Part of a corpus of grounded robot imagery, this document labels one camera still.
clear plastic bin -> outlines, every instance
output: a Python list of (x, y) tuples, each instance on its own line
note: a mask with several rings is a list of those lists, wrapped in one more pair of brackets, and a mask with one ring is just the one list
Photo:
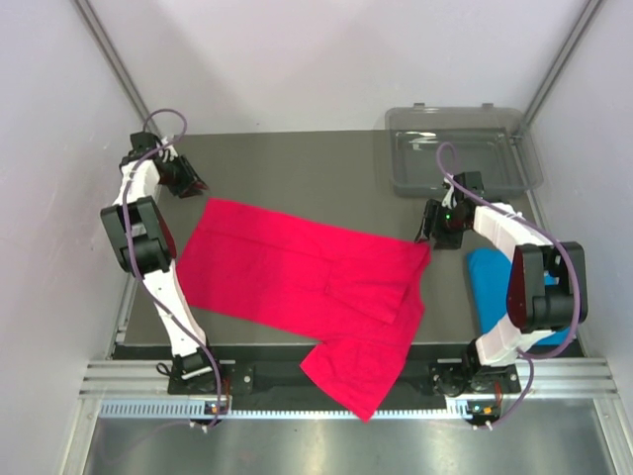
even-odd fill
[(529, 131), (518, 134), (521, 118), (515, 109), (492, 105), (391, 109), (386, 124), (394, 190), (400, 196), (442, 196), (446, 190), (435, 152), (443, 142), (452, 142), (459, 158), (452, 163), (447, 151), (447, 169), (481, 171), (488, 198), (511, 198), (536, 188), (543, 174)]

white wall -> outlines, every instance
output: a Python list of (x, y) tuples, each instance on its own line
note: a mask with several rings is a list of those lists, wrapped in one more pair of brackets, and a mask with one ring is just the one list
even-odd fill
[(148, 107), (213, 134), (380, 129), (413, 102), (524, 109), (585, 0), (92, 3)]
[(586, 343), (607, 357), (633, 420), (633, 3), (609, 0), (537, 118), (538, 199), (587, 255)]
[(39, 475), (111, 336), (125, 276), (99, 209), (138, 121), (71, 2), (0, 10), (0, 471)]

red garment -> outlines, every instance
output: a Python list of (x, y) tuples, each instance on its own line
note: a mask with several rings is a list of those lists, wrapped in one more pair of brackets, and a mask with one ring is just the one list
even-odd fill
[(429, 260), (426, 244), (212, 199), (177, 269), (189, 304), (321, 341), (302, 369), (366, 422), (405, 364)]

gray floor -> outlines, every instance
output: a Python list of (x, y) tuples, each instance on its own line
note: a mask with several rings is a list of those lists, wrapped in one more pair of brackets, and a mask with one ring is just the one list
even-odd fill
[[(179, 145), (211, 195), (283, 211), (320, 223), (393, 238), (413, 239), (423, 199), (400, 198), (390, 184), (389, 142), (384, 132), (312, 132), (191, 136)], [(179, 249), (187, 242), (209, 197), (159, 200)], [(531, 218), (526, 197), (511, 202)], [(460, 250), (436, 251), (422, 276), (426, 312), (417, 342), (470, 341), (479, 334), (466, 274), (467, 252), (488, 243), (469, 233)], [(305, 338), (193, 309), (211, 344), (290, 343)], [(128, 344), (166, 344), (162, 324), (138, 292)]]
[(592, 401), (528, 401), (493, 432), (461, 421), (226, 421), (208, 435), (170, 427), (129, 451), (163, 423), (99, 421), (84, 473), (615, 475)]

purple cable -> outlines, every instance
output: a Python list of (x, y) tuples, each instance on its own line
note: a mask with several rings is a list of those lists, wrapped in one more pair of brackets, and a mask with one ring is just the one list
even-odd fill
[(534, 361), (533, 360), (554, 358), (560, 355), (563, 351), (565, 351), (565, 348), (567, 348), (570, 345), (570, 343), (574, 340), (574, 337), (576, 336), (576, 332), (578, 331), (578, 325), (581, 319), (580, 283), (578, 281), (578, 274), (576, 273), (576, 268), (574, 267), (574, 263), (572, 262), (570, 255), (567, 253), (563, 245), (551, 233), (548, 233), (547, 231), (542, 230), (535, 224), (530, 223), (529, 221), (521, 218), (518, 215), (507, 213), (501, 208), (498, 208), (492, 203), (489, 203), (485, 199), (476, 195), (472, 191), (466, 189), (465, 187), (463, 187), (462, 185), (460, 185), (453, 179), (453, 176), (448, 171), (446, 171), (446, 168), (444, 167), (444, 164), (442, 163), (442, 152), (446, 148), (449, 148), (451, 150), (453, 159), (457, 161), (458, 155), (457, 155), (457, 150), (455, 149), (455, 145), (453, 145), (451, 142), (444, 142), (437, 148), (437, 152), (435, 153), (435, 162), (437, 163), (437, 167), (440, 169), (440, 171), (442, 172), (444, 177), (448, 180), (448, 182), (451, 185), (453, 185), (455, 188), (457, 188), (458, 190), (462, 191), (466, 196), (471, 198), (476, 203), (482, 206), (487, 206), (491, 208), (492, 210), (496, 211), (497, 213), (500, 213), (503, 216), (506, 216), (512, 220), (518, 221), (524, 226), (536, 231), (539, 235), (543, 236), (544, 238), (547, 238), (548, 240), (550, 240), (552, 244), (554, 245), (554, 247), (556, 247), (556, 249), (561, 254), (561, 258), (565, 262), (568, 273), (570, 275), (570, 282), (572, 283), (572, 292), (574, 295), (574, 309), (572, 312), (572, 322), (570, 323), (570, 330), (567, 336), (561, 342), (561, 344), (559, 344), (556, 348), (552, 349), (551, 351), (548, 351), (547, 353), (531, 354), (531, 353), (518, 350), (518, 354), (521, 356), (521, 358), (527, 361), (530, 368), (527, 384), (525, 385), (525, 388), (523, 388), (523, 391), (521, 392), (519, 397), (516, 399), (514, 404), (505, 412), (505, 414), (503, 414), (503, 416), (501, 416), (496, 422), (491, 424), (491, 428), (495, 428), (516, 411), (518, 406), (523, 402), (527, 394), (530, 392), (530, 389), (532, 388), (532, 383), (534, 382)]
[[(128, 243), (128, 249), (130, 250), (130, 264), (132, 266), (132, 274), (135, 277), (135, 279), (142, 285), (142, 287), (145, 289), (145, 291), (147, 292), (147, 294), (149, 295), (149, 297), (151, 298), (151, 300), (154, 302), (154, 304), (159, 307), (165, 314), (169, 315), (171, 321), (189, 338), (191, 338), (193, 341), (196, 342), (196, 344), (198, 344), (203, 352), (205, 353), (205, 356), (207, 356), (207, 359), (209, 359), (209, 362), (211, 363), (211, 366), (214, 370), (214, 374), (216, 376), (216, 386), (218, 388), (218, 406), (220, 407), (221, 405), (221, 399), (222, 399), (222, 380), (220, 379), (220, 368), (218, 367), (218, 364), (216, 363), (216, 359), (214, 358), (214, 356), (211, 354), (211, 352), (209, 351), (209, 349), (207, 348), (207, 346), (197, 337), (195, 336), (193, 333), (189, 332), (184, 325), (182, 325), (182, 323), (176, 319), (174, 317), (174, 315), (171, 313), (171, 311), (167, 308), (167, 306), (165, 304), (163, 304), (160, 300), (158, 300), (156, 297), (153, 296), (153, 294), (151, 292), (149, 292), (149, 289), (145, 286), (143, 279), (142, 279), (142, 274), (140, 273), (140, 270), (138, 269), (138, 264), (136, 262), (136, 254), (135, 254), (135, 245), (134, 245), (134, 237), (132, 236), (132, 221), (130, 219), (130, 208), (128, 206), (128, 193), (130, 193), (130, 188), (132, 186), (132, 180), (134, 178), (134, 174), (136, 173), (136, 171), (138, 170), (138, 168), (146, 161), (148, 160), (151, 156), (153, 156), (156, 153), (159, 153), (162, 150), (165, 150), (166, 148), (174, 145), (175, 143), (179, 142), (184, 135), (187, 133), (187, 119), (185, 118), (184, 115), (182, 115), (180, 112), (174, 110), (174, 109), (158, 109), (154, 112), (152, 112), (151, 114), (149, 114), (149, 116), (145, 119), (144, 123), (143, 123), (143, 130), (146, 129), (147, 124), (149, 123), (149, 121), (156, 115), (158, 114), (162, 114), (162, 113), (170, 113), (170, 114), (175, 114), (176, 116), (178, 116), (183, 123), (183, 127), (182, 127), (182, 131), (180, 134), (178, 134), (176, 137), (174, 137), (171, 141), (168, 141), (167, 143), (164, 143), (160, 146), (157, 146), (156, 148), (148, 151), (145, 155), (143, 155), (141, 158), (139, 158), (134, 166), (132, 167), (132, 171), (130, 174), (130, 179), (128, 180), (128, 182), (126, 183), (126, 186), (124, 188), (123, 191), (123, 221), (124, 221), (124, 226), (125, 226), (125, 230), (126, 230), (126, 241)], [(220, 416), (220, 411), (217, 411), (213, 420), (211, 421), (209, 427), (212, 428), (213, 426), (215, 426), (218, 423), (219, 420), (219, 416)], [(145, 435), (143, 437), (141, 437), (140, 439), (136, 440), (135, 442), (132, 443), (132, 445), (130, 446), (130, 448), (128, 448), (122, 455), (118, 456), (115, 459), (110, 459), (108, 460), (107, 457), (105, 457), (105, 450), (103, 447), (101, 447), (101, 456), (104, 459), (104, 462), (106, 462), (107, 464), (116, 464), (119, 463), (121, 460), (123, 460), (123, 458), (125, 458), (131, 451), (133, 451), (135, 448), (137, 448), (140, 444), (142, 444), (143, 442), (145, 442), (146, 440), (148, 440), (149, 438), (153, 437), (155, 434), (157, 434), (158, 432), (162, 431), (165, 428), (171, 428), (174, 426), (180, 426), (180, 425), (184, 425), (184, 424), (188, 424), (182, 421), (179, 422), (171, 422), (171, 423), (167, 423), (164, 424), (162, 426), (159, 426), (157, 428), (155, 428), (153, 431), (151, 431), (148, 435)]]

